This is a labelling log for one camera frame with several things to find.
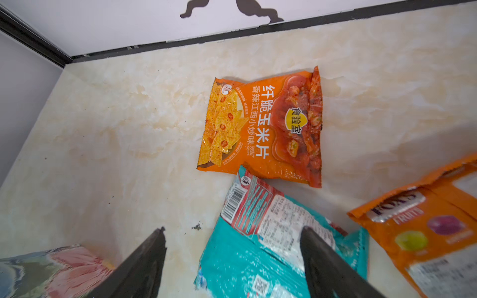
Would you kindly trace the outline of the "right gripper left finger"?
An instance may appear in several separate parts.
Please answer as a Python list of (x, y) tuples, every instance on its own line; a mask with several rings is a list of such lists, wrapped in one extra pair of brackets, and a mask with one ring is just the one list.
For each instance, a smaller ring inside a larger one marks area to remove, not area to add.
[(166, 257), (165, 229), (158, 228), (86, 296), (88, 298), (157, 298)]

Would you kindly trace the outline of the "patterned paper gift bag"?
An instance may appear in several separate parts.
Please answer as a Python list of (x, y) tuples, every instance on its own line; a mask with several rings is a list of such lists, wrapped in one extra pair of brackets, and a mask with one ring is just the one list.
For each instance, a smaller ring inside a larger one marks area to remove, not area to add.
[(2, 298), (84, 298), (115, 267), (81, 245), (1, 259)]

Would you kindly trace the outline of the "teal snack packet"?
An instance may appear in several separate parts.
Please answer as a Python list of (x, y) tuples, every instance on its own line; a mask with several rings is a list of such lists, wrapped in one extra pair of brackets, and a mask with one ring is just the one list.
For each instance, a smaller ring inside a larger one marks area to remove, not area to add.
[(308, 297), (299, 244), (305, 226), (368, 276), (365, 229), (347, 233), (240, 167), (199, 261), (195, 288), (213, 298)]

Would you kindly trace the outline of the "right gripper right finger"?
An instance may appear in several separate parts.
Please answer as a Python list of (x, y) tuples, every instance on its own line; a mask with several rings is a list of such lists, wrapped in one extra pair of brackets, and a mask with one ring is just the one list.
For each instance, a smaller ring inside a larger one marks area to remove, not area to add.
[(308, 226), (301, 232), (300, 249), (312, 298), (384, 298)]

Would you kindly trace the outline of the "orange white snack packet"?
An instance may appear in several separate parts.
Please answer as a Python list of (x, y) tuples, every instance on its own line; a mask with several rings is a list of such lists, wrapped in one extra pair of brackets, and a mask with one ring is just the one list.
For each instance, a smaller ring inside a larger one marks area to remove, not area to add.
[(477, 295), (477, 156), (348, 213), (423, 298)]

